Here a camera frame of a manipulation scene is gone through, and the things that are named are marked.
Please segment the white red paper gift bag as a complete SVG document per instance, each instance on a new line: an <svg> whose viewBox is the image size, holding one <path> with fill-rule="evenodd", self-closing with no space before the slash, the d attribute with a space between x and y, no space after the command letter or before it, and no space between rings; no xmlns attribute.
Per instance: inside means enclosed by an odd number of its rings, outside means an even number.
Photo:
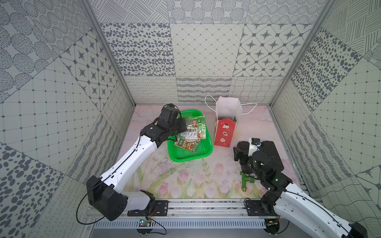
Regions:
<svg viewBox="0 0 381 238"><path fill-rule="evenodd" d="M214 145L229 148L231 146L237 124L243 115L251 113L257 103L241 104L238 98L219 97L218 100L206 95L204 102L215 112Z"/></svg>

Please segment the green red soup packet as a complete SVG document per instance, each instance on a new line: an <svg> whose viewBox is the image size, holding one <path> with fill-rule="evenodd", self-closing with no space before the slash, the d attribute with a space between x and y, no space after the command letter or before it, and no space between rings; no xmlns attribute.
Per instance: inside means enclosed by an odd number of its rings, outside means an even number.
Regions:
<svg viewBox="0 0 381 238"><path fill-rule="evenodd" d="M206 139L205 116L185 118L186 131L178 134L178 137L187 140Z"/></svg>

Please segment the green plastic basket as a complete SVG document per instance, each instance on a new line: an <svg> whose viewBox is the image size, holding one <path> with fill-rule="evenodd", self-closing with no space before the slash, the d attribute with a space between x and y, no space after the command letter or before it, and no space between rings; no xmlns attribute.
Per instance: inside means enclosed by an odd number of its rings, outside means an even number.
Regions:
<svg viewBox="0 0 381 238"><path fill-rule="evenodd" d="M170 137L169 157L178 163L208 157L213 145L206 125L205 116L198 110L182 111L186 131Z"/></svg>

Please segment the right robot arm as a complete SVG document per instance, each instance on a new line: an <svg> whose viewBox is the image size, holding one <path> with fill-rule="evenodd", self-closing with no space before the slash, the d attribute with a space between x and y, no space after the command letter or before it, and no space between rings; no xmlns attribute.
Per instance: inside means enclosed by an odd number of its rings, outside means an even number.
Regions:
<svg viewBox="0 0 381 238"><path fill-rule="evenodd" d="M244 199L249 216L259 212L283 217L313 238L366 238L368 231L358 222L348 222L317 203L283 174L284 165L272 141L251 138L233 148L240 163L242 190L259 181L266 189L260 201Z"/></svg>

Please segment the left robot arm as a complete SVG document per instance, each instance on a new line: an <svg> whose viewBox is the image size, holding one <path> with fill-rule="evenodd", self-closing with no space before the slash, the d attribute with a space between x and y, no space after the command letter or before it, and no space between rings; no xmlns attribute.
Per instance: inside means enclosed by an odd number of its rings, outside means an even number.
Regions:
<svg viewBox="0 0 381 238"><path fill-rule="evenodd" d="M89 204L109 221L119 218L125 211L141 212L144 216L155 210L152 193L140 190L123 194L129 179L162 143L186 131L186 122L174 104L161 109L159 117L145 126L127 153L101 176L91 176L86 182Z"/></svg>

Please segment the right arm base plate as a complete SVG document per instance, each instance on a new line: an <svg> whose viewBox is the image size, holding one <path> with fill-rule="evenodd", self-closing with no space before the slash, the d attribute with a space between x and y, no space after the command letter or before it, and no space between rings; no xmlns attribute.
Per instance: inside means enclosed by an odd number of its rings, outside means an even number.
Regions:
<svg viewBox="0 0 381 238"><path fill-rule="evenodd" d="M276 216L274 209L261 200L245 199L244 206L246 207L247 214L250 217L254 216Z"/></svg>

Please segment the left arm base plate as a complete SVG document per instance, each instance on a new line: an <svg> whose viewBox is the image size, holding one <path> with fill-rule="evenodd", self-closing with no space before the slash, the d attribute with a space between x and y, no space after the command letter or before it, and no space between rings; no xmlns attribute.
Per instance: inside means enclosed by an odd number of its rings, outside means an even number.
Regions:
<svg viewBox="0 0 381 238"><path fill-rule="evenodd" d="M148 207L144 210L128 211L129 217L145 217L145 216L159 216L165 217L168 213L168 200L155 200L149 203Z"/></svg>

